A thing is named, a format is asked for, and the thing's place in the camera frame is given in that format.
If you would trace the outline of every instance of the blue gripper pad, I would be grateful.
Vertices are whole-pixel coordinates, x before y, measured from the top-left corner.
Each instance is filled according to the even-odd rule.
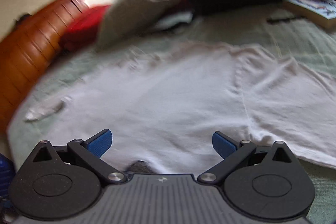
[[[215,132],[212,135],[212,147],[223,158],[227,158],[237,150],[236,145]]]
[[[112,145],[112,132],[104,129],[86,140],[85,143],[87,144],[86,149],[100,158]]]

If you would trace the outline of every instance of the metal screw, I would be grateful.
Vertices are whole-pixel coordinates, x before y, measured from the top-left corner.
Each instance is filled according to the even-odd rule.
[[[201,178],[201,180],[207,181],[207,182],[214,181],[217,178],[216,175],[212,173],[203,173],[199,177]]]
[[[109,174],[108,178],[113,181],[121,181],[124,178],[124,175],[122,173],[113,172]]]

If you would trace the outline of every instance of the book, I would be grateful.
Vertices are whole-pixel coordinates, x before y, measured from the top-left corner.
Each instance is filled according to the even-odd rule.
[[[284,0],[283,5],[326,29],[336,26],[335,0]]]

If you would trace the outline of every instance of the white pillow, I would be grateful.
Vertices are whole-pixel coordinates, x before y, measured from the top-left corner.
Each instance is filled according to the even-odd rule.
[[[147,27],[180,0],[116,0],[106,12],[97,40],[98,49]]]

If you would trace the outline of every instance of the blue object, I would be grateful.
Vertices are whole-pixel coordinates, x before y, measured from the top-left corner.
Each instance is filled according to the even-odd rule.
[[[8,187],[14,176],[13,162],[0,154],[0,199],[8,199]]]
[[[237,147],[234,144],[223,138],[217,132],[212,135],[212,147],[223,159],[227,158],[237,150]]]
[[[89,143],[86,149],[100,158],[112,145],[112,132],[105,129],[97,135],[93,136],[94,139],[92,141],[91,138],[87,140]]]

